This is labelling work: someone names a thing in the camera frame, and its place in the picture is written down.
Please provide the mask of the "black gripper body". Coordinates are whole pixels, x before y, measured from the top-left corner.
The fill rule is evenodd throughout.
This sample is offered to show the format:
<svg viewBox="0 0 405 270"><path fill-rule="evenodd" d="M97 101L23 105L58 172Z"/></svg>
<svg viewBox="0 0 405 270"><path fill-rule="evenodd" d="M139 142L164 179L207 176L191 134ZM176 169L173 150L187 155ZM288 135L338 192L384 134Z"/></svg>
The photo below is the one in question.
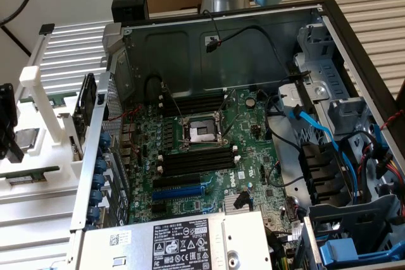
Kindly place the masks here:
<svg viewBox="0 0 405 270"><path fill-rule="evenodd" d="M11 83L1 84L1 159L6 158L8 144L15 142L14 127L17 124L13 85Z"/></svg>

